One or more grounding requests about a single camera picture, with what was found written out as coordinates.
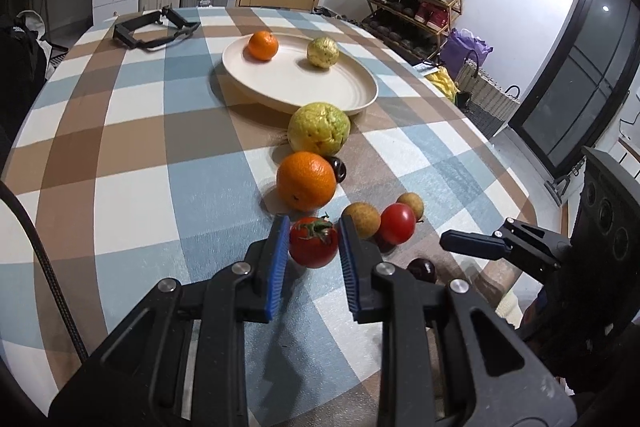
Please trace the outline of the checkered tablecloth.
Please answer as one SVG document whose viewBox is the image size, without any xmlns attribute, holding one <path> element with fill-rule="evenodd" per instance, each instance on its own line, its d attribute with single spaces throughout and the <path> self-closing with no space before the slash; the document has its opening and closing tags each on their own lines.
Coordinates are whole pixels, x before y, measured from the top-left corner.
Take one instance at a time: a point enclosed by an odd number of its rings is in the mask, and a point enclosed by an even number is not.
<svg viewBox="0 0 640 427">
<path fill-rule="evenodd" d="M 232 41 L 270 29 L 328 35 L 378 84 L 341 150 L 344 183 L 319 213 L 384 209 L 419 194 L 425 218 L 390 255 L 437 263 L 445 281 L 468 259 L 438 245 L 450 229 L 490 234 L 536 223 L 526 188 L 486 139 L 410 66 L 341 20 L 267 9 L 186 9 L 195 35 L 126 50 L 96 24 L 43 87 L 2 181 L 35 222 L 89 351 L 164 277 L 208 280 L 288 212 L 274 191 L 288 115 L 250 101 L 221 64 Z M 277 320 L 247 325 L 250 425 L 375 426 L 381 327 L 348 312 L 340 259 L 290 265 Z M 1 208 L 1 356 L 29 399 L 49 405 L 79 366 L 29 241 Z"/>
</svg>

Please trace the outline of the woven basket bag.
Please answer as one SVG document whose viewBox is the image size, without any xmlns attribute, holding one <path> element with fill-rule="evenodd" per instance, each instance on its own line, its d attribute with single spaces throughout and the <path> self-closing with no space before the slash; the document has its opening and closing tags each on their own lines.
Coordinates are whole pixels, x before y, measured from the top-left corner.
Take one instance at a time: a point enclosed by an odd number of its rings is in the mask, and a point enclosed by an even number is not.
<svg viewBox="0 0 640 427">
<path fill-rule="evenodd" d="M 461 92 L 469 93 L 471 103 L 501 121 L 508 121 L 521 104 L 521 88 L 517 84 L 501 87 L 480 67 L 474 50 L 465 55 L 456 83 Z"/>
</svg>

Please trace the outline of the small orange tangerine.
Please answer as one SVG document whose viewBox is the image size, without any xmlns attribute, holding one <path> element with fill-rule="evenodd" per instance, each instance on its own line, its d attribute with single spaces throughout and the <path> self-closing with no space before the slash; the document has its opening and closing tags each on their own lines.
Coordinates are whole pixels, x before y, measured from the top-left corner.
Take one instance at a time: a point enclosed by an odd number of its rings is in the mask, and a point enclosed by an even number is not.
<svg viewBox="0 0 640 427">
<path fill-rule="evenodd" d="M 248 53 L 258 61 L 269 62 L 279 51 L 279 40 L 272 32 L 254 32 L 247 43 Z"/>
</svg>

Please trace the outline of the brown longan fruit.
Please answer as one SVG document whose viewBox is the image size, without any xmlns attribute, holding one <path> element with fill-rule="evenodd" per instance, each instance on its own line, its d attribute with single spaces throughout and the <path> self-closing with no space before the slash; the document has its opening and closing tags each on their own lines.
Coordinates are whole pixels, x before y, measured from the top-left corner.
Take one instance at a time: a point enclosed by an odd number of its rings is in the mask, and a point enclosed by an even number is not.
<svg viewBox="0 0 640 427">
<path fill-rule="evenodd" d="M 416 222 L 422 221 L 424 216 L 424 202 L 418 194 L 413 192 L 401 194 L 397 202 L 408 206 L 412 210 L 414 217 L 416 217 Z"/>
<path fill-rule="evenodd" d="M 343 210 L 342 217 L 352 219 L 360 239 L 370 239 L 375 236 L 381 225 L 380 213 L 367 202 L 353 202 Z"/>
</svg>

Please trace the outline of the smooth red tomato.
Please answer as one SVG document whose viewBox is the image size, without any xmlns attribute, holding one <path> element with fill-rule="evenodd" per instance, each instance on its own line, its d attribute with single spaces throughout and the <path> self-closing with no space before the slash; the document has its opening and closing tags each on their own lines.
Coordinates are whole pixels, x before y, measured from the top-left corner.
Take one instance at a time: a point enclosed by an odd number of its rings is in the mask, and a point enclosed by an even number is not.
<svg viewBox="0 0 640 427">
<path fill-rule="evenodd" d="M 384 209 L 376 236 L 388 245 L 397 246 L 408 242 L 416 229 L 416 216 L 402 202 L 395 202 Z"/>
</svg>

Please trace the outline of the large orange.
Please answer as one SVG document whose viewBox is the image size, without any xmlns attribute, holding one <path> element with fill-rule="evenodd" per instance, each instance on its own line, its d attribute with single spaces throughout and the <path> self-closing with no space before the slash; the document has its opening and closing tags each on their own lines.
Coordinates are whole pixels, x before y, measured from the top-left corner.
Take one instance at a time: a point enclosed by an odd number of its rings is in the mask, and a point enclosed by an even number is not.
<svg viewBox="0 0 640 427">
<path fill-rule="evenodd" d="M 336 184 L 331 165 L 315 153 L 293 153 L 278 167 L 278 194 L 294 210 L 320 209 L 334 196 Z"/>
</svg>

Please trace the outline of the small yellow-green guava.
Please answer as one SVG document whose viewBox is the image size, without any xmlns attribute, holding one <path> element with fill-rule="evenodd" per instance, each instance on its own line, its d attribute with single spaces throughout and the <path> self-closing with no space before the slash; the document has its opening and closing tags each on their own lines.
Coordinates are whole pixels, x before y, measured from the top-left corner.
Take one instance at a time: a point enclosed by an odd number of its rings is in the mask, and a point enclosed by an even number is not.
<svg viewBox="0 0 640 427">
<path fill-rule="evenodd" d="M 307 46 L 307 60 L 314 67 L 329 69 L 340 58 L 337 43 L 329 37 L 319 37 L 311 40 Z"/>
</svg>

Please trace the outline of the large yellow-green guava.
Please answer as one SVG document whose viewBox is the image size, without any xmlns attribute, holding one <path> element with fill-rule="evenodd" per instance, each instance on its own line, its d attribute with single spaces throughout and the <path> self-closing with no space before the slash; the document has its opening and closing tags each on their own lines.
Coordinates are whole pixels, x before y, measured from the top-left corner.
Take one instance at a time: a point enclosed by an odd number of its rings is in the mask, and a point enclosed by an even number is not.
<svg viewBox="0 0 640 427">
<path fill-rule="evenodd" d="M 294 152 L 336 156 L 350 135 L 350 119 L 336 106 L 309 103 L 297 109 L 288 123 L 288 143 Z"/>
</svg>

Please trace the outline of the purple bag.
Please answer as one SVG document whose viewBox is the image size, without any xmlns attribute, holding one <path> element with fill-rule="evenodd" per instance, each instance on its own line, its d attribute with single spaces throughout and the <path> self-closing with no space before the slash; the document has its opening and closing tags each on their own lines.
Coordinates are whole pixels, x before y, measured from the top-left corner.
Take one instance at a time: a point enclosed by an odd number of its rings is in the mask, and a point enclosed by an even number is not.
<svg viewBox="0 0 640 427">
<path fill-rule="evenodd" d="M 468 58 L 472 58 L 478 66 L 482 66 L 493 50 L 492 46 L 471 31 L 465 28 L 452 28 L 439 52 L 439 58 L 448 70 L 449 76 L 456 79 Z"/>
</svg>

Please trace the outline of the cream round plate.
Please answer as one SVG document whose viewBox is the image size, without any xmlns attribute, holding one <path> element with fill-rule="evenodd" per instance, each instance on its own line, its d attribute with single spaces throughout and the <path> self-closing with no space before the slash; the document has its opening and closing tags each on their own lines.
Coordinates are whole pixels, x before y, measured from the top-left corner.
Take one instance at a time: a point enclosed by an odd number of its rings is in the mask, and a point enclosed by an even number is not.
<svg viewBox="0 0 640 427">
<path fill-rule="evenodd" d="M 350 54 L 342 51 L 336 64 L 321 69 L 308 61 L 309 38 L 279 34 L 277 39 L 278 52 L 267 62 L 250 54 L 247 36 L 235 39 L 222 52 L 227 74 L 252 100 L 287 114 L 324 102 L 352 116 L 378 98 L 378 82 Z"/>
</svg>

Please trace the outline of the black phone holder frame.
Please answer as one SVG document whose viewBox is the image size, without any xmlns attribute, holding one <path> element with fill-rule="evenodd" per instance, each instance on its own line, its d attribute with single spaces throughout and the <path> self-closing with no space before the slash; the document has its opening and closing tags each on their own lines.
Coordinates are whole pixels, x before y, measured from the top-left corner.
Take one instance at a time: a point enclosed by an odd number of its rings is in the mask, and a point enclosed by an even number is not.
<svg viewBox="0 0 640 427">
<path fill-rule="evenodd" d="M 128 50 L 154 51 L 191 38 L 200 27 L 198 20 L 187 20 L 176 9 L 164 6 L 116 23 L 113 40 Z"/>
</svg>

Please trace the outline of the red tomato with stem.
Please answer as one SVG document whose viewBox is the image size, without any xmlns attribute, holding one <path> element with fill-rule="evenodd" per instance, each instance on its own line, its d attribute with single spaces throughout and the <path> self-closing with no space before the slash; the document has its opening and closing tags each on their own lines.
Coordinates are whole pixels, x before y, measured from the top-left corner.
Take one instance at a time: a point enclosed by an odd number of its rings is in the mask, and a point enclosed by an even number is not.
<svg viewBox="0 0 640 427">
<path fill-rule="evenodd" d="M 304 268 L 325 267 L 335 257 L 337 248 L 337 229 L 326 216 L 305 217 L 291 227 L 288 252 Z"/>
</svg>

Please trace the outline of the dark purple plum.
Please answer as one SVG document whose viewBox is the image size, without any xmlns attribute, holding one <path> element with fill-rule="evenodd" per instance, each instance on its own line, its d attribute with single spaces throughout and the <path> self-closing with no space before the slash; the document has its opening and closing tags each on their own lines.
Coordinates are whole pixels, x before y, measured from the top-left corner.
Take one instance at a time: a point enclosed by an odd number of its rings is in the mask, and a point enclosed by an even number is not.
<svg viewBox="0 0 640 427">
<path fill-rule="evenodd" d="M 409 262 L 407 270 L 419 281 L 431 284 L 437 282 L 436 268 L 430 259 L 413 259 Z"/>
<path fill-rule="evenodd" d="M 344 161 L 336 156 L 326 156 L 324 159 L 331 166 L 336 182 L 342 183 L 346 179 L 347 174 L 347 169 Z"/>
</svg>

